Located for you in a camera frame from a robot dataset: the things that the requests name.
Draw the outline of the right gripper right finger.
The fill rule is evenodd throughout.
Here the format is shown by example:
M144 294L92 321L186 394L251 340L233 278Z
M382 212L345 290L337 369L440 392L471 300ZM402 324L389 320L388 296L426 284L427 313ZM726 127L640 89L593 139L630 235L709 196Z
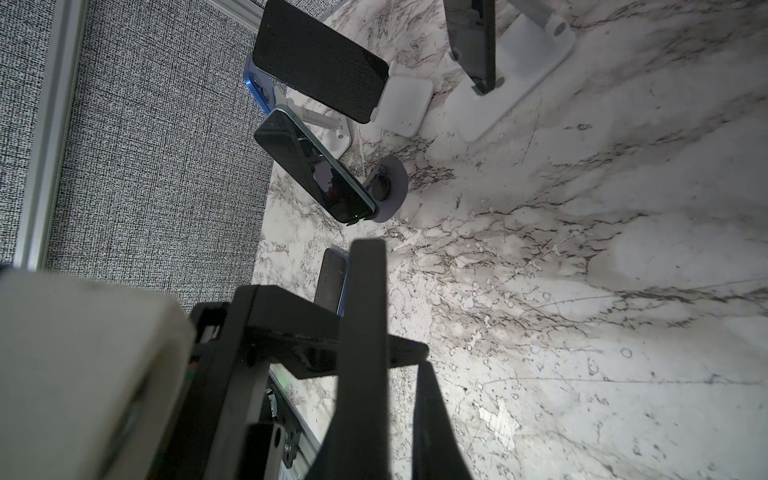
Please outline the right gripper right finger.
M413 415L413 479L471 479L432 364L420 362Z

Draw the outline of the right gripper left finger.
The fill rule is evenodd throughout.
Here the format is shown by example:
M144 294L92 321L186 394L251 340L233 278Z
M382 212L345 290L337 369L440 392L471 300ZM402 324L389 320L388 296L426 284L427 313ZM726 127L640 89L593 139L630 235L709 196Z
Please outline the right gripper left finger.
M389 345L385 242L350 248L340 322L336 410L309 479L387 479Z

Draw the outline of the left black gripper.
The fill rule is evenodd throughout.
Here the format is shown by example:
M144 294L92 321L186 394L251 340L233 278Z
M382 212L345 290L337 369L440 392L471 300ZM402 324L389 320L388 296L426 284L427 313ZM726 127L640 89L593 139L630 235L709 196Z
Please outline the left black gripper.
M161 479L272 479L289 440L285 422L264 420L269 369L302 379L334 376L342 317L277 286L243 286L229 303L196 306L192 382L159 466ZM426 345L388 333L389 369L427 361Z

